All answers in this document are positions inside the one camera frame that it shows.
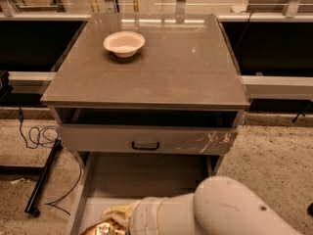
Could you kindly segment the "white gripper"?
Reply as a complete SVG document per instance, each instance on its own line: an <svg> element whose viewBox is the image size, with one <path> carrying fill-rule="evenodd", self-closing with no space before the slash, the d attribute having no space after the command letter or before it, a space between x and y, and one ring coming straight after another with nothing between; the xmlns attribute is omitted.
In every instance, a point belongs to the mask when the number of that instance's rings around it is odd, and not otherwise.
<svg viewBox="0 0 313 235"><path fill-rule="evenodd" d="M101 221L113 220L129 228L130 235L159 235L157 215L162 198L148 197L128 205L106 209Z"/></svg>

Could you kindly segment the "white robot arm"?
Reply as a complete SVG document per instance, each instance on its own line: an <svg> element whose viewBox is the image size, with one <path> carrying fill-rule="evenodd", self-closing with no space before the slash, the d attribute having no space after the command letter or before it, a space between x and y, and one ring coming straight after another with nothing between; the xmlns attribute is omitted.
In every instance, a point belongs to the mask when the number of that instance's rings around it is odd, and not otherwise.
<svg viewBox="0 0 313 235"><path fill-rule="evenodd" d="M195 192L147 197L104 211L130 235L301 235L240 182L204 180Z"/></svg>

